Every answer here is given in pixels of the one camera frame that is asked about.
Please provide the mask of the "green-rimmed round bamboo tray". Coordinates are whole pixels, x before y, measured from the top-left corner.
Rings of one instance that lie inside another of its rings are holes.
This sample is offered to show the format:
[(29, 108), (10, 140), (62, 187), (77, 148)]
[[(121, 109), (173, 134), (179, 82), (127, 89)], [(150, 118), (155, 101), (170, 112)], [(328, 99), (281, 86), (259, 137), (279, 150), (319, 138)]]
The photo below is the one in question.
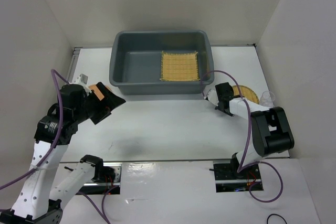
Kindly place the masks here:
[[(232, 88), (233, 88), (234, 95), (240, 96), (238, 87), (232, 86)], [(240, 88), (240, 91), (243, 97), (245, 97), (251, 102), (259, 104), (258, 95), (251, 88), (244, 86), (244, 85), (240, 85), (239, 88)]]

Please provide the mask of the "orange round woven tray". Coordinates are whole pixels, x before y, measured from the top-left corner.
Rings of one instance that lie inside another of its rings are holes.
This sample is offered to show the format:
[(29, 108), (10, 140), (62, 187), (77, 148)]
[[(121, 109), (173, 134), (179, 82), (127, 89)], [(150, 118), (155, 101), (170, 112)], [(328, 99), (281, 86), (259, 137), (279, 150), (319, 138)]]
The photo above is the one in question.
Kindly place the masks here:
[(89, 89), (95, 93), (97, 98), (101, 101), (105, 98), (104, 94), (99, 90), (98, 86), (96, 84), (92, 84), (89, 86)]

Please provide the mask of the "square bamboo mat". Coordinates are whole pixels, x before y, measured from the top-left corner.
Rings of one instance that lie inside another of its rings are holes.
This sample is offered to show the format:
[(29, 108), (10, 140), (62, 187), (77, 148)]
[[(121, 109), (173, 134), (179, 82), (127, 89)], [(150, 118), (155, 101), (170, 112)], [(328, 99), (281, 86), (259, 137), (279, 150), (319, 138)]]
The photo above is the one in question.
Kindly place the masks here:
[(161, 81), (189, 82), (199, 81), (198, 52), (161, 53)]

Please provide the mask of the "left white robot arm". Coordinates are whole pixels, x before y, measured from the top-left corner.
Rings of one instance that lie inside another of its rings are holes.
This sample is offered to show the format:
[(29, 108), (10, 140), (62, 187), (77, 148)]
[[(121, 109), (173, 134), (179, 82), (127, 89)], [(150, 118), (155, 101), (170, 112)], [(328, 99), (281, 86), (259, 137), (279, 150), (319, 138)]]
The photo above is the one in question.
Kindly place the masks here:
[(66, 205), (85, 183), (113, 184), (114, 169), (104, 166), (103, 159), (87, 154), (59, 185), (53, 186), (78, 125), (86, 120), (98, 124), (123, 105), (125, 99), (101, 82), (89, 87), (66, 84), (57, 97), (58, 102), (37, 124), (28, 175), (13, 206), (1, 210), (1, 223), (60, 223)]

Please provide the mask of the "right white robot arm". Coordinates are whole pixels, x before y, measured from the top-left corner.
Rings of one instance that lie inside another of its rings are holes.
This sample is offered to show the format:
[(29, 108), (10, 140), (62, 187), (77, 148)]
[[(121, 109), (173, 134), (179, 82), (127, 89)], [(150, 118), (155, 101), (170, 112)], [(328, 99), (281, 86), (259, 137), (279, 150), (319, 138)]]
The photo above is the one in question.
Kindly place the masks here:
[(245, 148), (233, 154), (230, 160), (230, 172), (235, 178), (244, 177), (249, 166), (259, 163), (265, 157), (294, 147), (295, 141), (283, 108), (262, 106), (241, 94), (234, 95), (234, 89), (228, 82), (209, 90), (206, 99), (215, 109), (247, 120)]

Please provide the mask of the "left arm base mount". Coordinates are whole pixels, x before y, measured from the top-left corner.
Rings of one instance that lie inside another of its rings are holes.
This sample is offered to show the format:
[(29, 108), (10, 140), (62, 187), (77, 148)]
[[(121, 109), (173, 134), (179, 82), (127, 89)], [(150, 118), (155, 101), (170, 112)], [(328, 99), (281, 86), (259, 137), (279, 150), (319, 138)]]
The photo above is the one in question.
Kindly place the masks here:
[(109, 189), (113, 188), (109, 194), (119, 194), (122, 171), (121, 165), (105, 166), (104, 169), (105, 173), (98, 181), (88, 181), (82, 186), (80, 192), (87, 195), (104, 195)]

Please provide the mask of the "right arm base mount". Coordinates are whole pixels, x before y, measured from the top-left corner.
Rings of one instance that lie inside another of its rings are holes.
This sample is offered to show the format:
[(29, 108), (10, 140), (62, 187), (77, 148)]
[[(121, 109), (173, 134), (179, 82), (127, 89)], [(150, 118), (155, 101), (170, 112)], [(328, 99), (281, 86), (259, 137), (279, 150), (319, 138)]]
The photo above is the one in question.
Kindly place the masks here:
[(215, 178), (217, 193), (233, 193), (249, 191), (263, 191), (260, 169), (258, 165), (236, 173), (230, 164), (230, 160), (213, 161), (213, 167), (209, 169)]

